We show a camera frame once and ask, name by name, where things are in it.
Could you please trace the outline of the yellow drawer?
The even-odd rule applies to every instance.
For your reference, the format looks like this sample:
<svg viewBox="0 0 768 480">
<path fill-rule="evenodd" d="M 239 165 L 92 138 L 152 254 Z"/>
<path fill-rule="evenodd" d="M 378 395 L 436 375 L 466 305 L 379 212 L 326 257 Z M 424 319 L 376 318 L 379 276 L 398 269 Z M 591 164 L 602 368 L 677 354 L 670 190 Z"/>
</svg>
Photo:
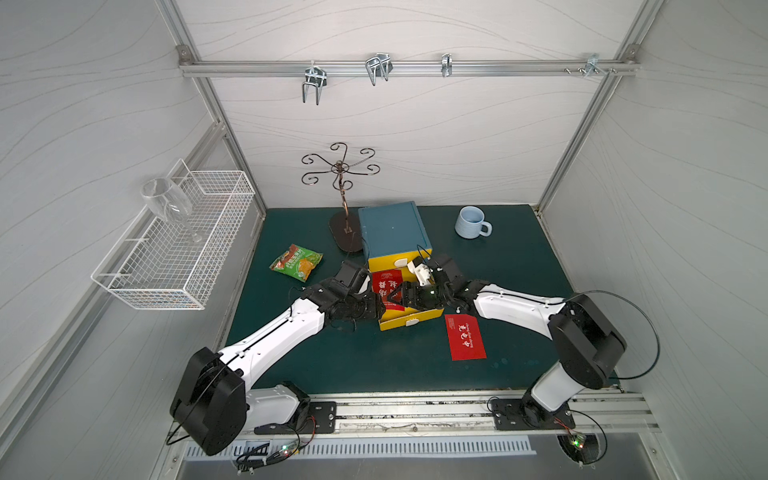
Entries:
<svg viewBox="0 0 768 480">
<path fill-rule="evenodd" d="M 400 269 L 402 271 L 403 281 L 418 282 L 416 277 L 409 272 L 407 268 Z M 379 329 L 381 331 L 392 330 L 395 328 L 407 327 L 415 325 L 419 322 L 434 319 L 443 315 L 442 309 L 432 310 L 416 310 L 412 308 L 405 308 L 404 311 L 387 310 L 383 317 L 378 320 Z"/>
<path fill-rule="evenodd" d="M 416 257 L 426 257 L 431 255 L 432 251 L 432 248 L 427 248 L 426 250 L 420 249 L 380 256 L 371 256 L 368 259 L 368 269 L 371 272 L 380 272 L 407 268 L 407 264 L 414 260 Z"/>
</svg>

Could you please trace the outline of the red postcard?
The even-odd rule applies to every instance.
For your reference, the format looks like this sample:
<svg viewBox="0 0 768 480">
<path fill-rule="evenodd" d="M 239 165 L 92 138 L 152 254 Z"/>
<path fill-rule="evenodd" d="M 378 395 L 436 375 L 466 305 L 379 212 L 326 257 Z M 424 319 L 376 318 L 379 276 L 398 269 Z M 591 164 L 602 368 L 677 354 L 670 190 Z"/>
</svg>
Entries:
<svg viewBox="0 0 768 480">
<path fill-rule="evenodd" d="M 395 302 L 388 299 L 388 297 L 394 293 L 402 283 L 403 276 L 400 269 L 384 270 L 373 273 L 373 290 L 380 296 L 387 310 L 405 310 L 405 308 L 399 304 L 402 297 L 400 293 L 394 296 Z"/>
<path fill-rule="evenodd" d="M 445 325 L 453 361 L 487 358 L 476 317 L 467 314 L 449 314 L 445 316 Z"/>
</svg>

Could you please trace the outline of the yellow top drawer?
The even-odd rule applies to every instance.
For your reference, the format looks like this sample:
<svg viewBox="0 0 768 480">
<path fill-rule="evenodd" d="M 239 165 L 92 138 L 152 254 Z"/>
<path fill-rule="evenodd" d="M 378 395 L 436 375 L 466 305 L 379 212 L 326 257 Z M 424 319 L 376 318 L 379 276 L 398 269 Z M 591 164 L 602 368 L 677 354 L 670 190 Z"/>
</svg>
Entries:
<svg viewBox="0 0 768 480">
<path fill-rule="evenodd" d="M 420 249 L 380 256 L 371 256 L 368 259 L 368 269 L 371 272 L 380 272 L 407 268 L 407 264 L 414 260 L 416 257 L 426 257 L 431 255 L 432 251 L 432 248 L 427 248 L 426 250 Z"/>
</svg>

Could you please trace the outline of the teal drawer cabinet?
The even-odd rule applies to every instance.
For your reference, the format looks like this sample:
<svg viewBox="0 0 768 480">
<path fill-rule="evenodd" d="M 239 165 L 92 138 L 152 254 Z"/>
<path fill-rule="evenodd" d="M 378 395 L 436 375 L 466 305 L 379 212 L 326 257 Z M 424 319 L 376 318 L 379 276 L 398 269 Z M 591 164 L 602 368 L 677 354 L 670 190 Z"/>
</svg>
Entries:
<svg viewBox="0 0 768 480">
<path fill-rule="evenodd" d="M 432 251 L 426 228 L 413 201 L 358 211 L 369 260 L 395 254 Z"/>
</svg>

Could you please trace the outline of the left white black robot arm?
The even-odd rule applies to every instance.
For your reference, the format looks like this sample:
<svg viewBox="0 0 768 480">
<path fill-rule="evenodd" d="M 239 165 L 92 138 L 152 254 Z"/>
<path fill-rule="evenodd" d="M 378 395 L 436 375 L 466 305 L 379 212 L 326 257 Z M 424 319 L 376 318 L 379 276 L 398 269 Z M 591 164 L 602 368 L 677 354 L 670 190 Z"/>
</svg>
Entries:
<svg viewBox="0 0 768 480">
<path fill-rule="evenodd" d="M 300 431 L 310 397 L 283 382 L 253 390 L 278 360 L 334 320 L 378 320 L 384 303 L 371 286 L 372 274 L 350 261 L 330 278 L 305 288 L 278 317 L 220 351 L 203 347 L 188 360 L 170 415 L 202 451 L 216 455 L 240 433 L 269 425 Z"/>
</svg>

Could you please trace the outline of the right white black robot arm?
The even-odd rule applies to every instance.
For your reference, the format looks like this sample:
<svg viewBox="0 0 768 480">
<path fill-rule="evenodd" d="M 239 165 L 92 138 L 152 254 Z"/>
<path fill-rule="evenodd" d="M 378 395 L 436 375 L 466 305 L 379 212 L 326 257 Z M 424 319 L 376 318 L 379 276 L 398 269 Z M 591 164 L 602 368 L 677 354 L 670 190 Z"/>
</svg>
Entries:
<svg viewBox="0 0 768 480">
<path fill-rule="evenodd" d="M 387 295 L 387 300 L 416 310 L 452 307 L 489 320 L 531 330 L 552 341 L 557 362 L 526 391 L 521 410 L 532 421 L 557 412 L 584 389 L 609 383 L 627 343 L 586 294 L 542 297 L 469 279 L 456 262 L 441 254 L 415 258 L 408 270 L 416 276 Z"/>
</svg>

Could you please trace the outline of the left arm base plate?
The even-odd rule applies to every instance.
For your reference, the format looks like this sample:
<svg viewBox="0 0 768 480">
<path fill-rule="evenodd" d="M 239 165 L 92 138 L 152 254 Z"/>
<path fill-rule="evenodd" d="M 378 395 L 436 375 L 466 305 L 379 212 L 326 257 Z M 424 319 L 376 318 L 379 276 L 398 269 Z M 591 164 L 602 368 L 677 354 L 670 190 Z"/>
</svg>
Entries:
<svg viewBox="0 0 768 480">
<path fill-rule="evenodd" d="M 336 428 L 337 403 L 310 401 L 300 403 L 287 422 L 265 424 L 252 428 L 256 435 L 330 434 Z"/>
</svg>

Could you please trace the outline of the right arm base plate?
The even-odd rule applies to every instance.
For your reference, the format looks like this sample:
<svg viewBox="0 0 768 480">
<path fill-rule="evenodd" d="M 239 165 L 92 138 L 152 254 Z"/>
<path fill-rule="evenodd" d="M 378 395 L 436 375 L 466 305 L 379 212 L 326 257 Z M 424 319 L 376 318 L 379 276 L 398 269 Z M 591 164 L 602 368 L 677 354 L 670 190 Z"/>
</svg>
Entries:
<svg viewBox="0 0 768 480">
<path fill-rule="evenodd" d="M 491 397 L 486 402 L 494 428 L 499 431 L 574 429 L 569 404 L 549 411 L 532 399 Z"/>
</svg>

